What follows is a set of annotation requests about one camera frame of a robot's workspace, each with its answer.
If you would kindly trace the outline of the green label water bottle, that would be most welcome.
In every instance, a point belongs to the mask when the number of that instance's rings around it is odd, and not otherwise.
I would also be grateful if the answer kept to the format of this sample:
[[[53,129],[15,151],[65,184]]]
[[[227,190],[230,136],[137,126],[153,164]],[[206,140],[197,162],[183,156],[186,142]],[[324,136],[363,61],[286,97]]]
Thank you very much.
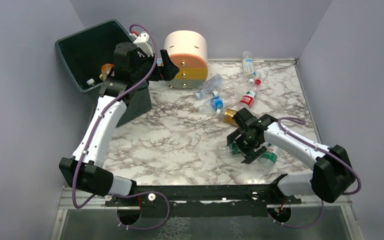
[[[260,156],[259,162],[267,171],[271,171],[280,155],[280,148],[271,143],[267,143],[265,147],[266,151]]]

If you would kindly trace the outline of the brown tea bottle red label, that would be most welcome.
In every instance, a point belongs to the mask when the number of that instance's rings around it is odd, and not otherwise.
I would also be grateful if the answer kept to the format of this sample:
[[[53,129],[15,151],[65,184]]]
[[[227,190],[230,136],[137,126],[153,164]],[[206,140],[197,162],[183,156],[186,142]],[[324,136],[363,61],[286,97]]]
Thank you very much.
[[[215,112],[217,118],[221,119],[224,123],[237,127],[238,124],[233,119],[237,110],[232,108],[221,108]]]

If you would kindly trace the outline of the green label bottle dark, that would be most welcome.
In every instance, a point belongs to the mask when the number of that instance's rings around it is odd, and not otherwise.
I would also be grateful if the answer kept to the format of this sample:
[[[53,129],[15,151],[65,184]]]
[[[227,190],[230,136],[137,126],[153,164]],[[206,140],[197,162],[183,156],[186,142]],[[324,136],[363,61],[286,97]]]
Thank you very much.
[[[226,141],[220,141],[216,144],[216,154],[221,159],[233,159],[233,158],[242,158],[242,152],[239,147],[233,142],[227,144]]]

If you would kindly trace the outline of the orange label juice bottle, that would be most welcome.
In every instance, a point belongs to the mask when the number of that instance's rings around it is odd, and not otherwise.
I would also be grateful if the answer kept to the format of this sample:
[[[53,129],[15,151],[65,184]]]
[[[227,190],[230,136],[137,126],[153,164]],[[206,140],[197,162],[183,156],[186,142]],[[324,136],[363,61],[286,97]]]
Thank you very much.
[[[114,67],[114,65],[113,64],[111,64],[111,63],[106,63],[106,64],[103,64],[102,66],[101,66],[101,74],[99,75],[99,78],[102,80],[102,81],[104,81],[106,78],[107,78],[107,76],[108,76],[108,74],[110,73],[110,71],[111,71],[111,69]]]

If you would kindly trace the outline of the green jasmine tea bottle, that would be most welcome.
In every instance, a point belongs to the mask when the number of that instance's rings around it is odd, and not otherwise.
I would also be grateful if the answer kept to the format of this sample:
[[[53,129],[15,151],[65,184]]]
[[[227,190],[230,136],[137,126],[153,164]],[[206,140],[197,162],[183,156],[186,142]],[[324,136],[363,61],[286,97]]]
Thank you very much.
[[[93,78],[88,79],[88,80],[86,81],[86,83],[87,83],[87,85],[88,85],[89,87],[93,87],[93,86],[96,84],[96,82],[95,82],[95,80],[94,80]]]

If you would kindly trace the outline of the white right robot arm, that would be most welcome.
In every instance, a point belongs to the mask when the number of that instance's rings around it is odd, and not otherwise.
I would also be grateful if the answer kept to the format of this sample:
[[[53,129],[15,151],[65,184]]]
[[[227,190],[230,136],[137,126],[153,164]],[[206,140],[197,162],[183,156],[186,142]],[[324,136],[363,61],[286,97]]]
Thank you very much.
[[[250,164],[272,144],[304,163],[310,174],[285,174],[270,186],[276,198],[293,195],[315,195],[322,201],[334,203],[341,195],[354,195],[361,190],[361,179],[352,168],[347,151],[340,145],[329,147],[311,141],[282,124],[283,118],[269,114],[254,116],[246,108],[232,117],[238,128],[226,138],[234,144]]]

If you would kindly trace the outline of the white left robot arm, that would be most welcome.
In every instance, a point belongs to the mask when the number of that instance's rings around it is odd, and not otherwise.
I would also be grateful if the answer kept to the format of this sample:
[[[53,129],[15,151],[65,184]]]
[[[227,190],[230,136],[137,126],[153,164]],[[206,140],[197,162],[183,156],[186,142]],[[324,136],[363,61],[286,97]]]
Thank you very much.
[[[171,81],[180,71],[166,49],[160,50],[162,65],[147,56],[143,47],[122,42],[114,50],[114,66],[98,92],[91,123],[71,157],[63,157],[59,169],[67,184],[98,196],[128,196],[136,182],[119,177],[103,168],[109,141],[121,117],[138,92],[150,81]]]

